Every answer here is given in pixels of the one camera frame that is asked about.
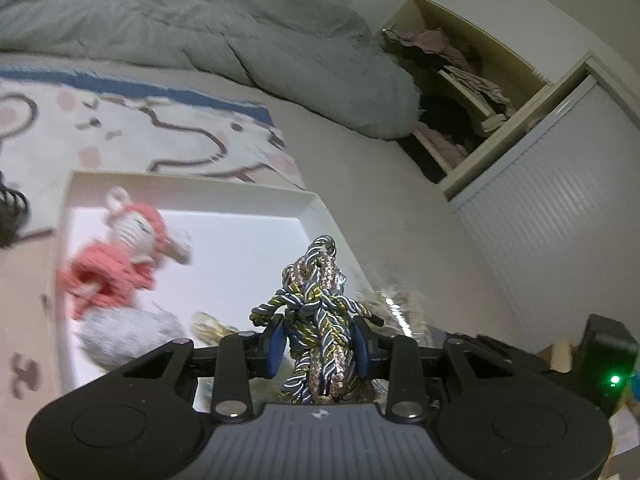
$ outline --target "white ribbed cabinet panel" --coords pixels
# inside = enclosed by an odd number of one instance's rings
[[[640,131],[592,76],[452,204],[530,348],[591,312],[640,338]]]

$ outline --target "pink stuffed toy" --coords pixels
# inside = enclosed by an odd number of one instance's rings
[[[74,297],[74,319],[81,319],[91,306],[130,306],[136,289],[154,288],[161,254],[172,253],[180,260],[191,255],[186,232],[170,232],[158,210],[132,202],[121,187],[108,191],[107,208],[108,240],[85,246],[59,272],[60,285]]]

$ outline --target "beige floor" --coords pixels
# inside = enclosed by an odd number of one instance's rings
[[[331,210],[374,286],[401,284],[420,292],[428,319],[444,330],[522,343],[506,300],[449,203],[396,143],[369,139],[299,105],[211,74],[0,55],[0,64],[27,62],[264,102],[308,188]]]

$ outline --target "open drawer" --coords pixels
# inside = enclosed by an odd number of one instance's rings
[[[386,51],[398,58],[398,63],[413,76],[421,93],[424,96],[444,96],[454,99],[468,113],[474,133],[486,139],[484,142],[480,139],[482,144],[456,166],[440,156],[434,156],[433,152],[437,152],[436,147],[418,130],[408,142],[405,139],[400,140],[401,146],[422,167],[428,178],[438,183],[440,189],[451,197],[477,176],[478,168],[486,168],[508,149],[509,146],[505,146],[502,142],[507,131],[505,127],[508,126],[509,130],[514,123],[522,120],[521,110],[528,109],[527,105],[539,100],[545,89],[550,86],[549,81],[493,36],[431,0],[405,1],[398,12],[385,23],[385,28],[391,28],[398,34],[440,28],[453,46],[461,43],[468,44],[474,55],[479,58],[476,64],[478,75],[496,83],[501,88],[502,94],[510,99],[515,110],[515,113],[507,118],[496,113],[486,102],[476,102],[464,88],[460,88],[459,84],[443,73],[443,70],[426,70],[415,60],[406,56],[404,46],[390,42],[388,36],[381,32],[381,37],[386,38]],[[488,128],[486,121],[492,122],[494,127]],[[490,146],[496,146],[496,148],[488,149]],[[415,150],[423,153],[414,156],[412,151]],[[425,160],[432,166],[426,170]]]

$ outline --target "ribbed gray panel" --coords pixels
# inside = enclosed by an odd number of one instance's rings
[[[174,477],[228,479],[470,480],[423,428],[393,424],[373,404],[267,404],[256,420],[218,428]]]
[[[640,336],[640,132],[591,77],[472,186],[456,215],[533,349],[591,312]]]

